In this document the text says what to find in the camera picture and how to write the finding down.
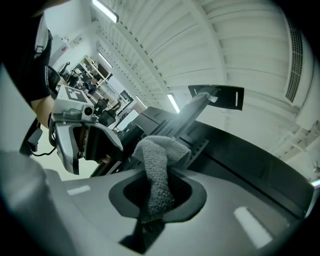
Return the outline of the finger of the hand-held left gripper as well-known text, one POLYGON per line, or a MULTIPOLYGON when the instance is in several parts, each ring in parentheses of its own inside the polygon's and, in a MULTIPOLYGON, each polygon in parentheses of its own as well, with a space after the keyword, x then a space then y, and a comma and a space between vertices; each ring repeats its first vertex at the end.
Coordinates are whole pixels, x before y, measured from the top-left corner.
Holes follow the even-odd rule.
POLYGON ((74 134, 74 128, 79 128, 80 123, 56 123, 57 154, 66 171, 79 175, 79 148, 74 134))
POLYGON ((86 127, 83 153, 85 160, 100 163, 107 156, 116 161, 122 158, 122 143, 111 129, 100 123, 87 124, 86 127))

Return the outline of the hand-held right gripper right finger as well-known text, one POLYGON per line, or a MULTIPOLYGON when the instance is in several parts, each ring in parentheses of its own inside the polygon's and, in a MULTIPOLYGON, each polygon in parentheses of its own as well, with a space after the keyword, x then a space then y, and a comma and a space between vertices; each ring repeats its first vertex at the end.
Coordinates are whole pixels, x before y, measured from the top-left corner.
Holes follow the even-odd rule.
POLYGON ((224 169, 171 172, 191 182, 193 192, 205 191, 180 209, 202 207, 186 221, 165 224, 149 256, 270 256, 292 237, 309 207, 309 183, 295 170, 253 182, 224 169))

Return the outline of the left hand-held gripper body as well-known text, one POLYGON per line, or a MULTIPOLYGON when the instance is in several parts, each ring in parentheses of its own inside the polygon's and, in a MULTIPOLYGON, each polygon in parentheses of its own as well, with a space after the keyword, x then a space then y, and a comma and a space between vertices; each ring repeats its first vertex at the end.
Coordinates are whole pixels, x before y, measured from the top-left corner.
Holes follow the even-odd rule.
POLYGON ((51 114, 66 120, 95 123, 98 118, 94 111, 94 104, 82 90, 61 85, 51 114))

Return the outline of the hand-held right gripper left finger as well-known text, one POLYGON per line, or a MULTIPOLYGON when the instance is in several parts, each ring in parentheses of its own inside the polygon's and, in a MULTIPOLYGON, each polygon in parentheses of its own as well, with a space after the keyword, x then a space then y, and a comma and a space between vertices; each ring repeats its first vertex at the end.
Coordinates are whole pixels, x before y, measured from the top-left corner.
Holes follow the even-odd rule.
POLYGON ((18 152, 0 153, 0 200, 18 252, 33 256, 136 256, 85 217, 57 171, 18 152))

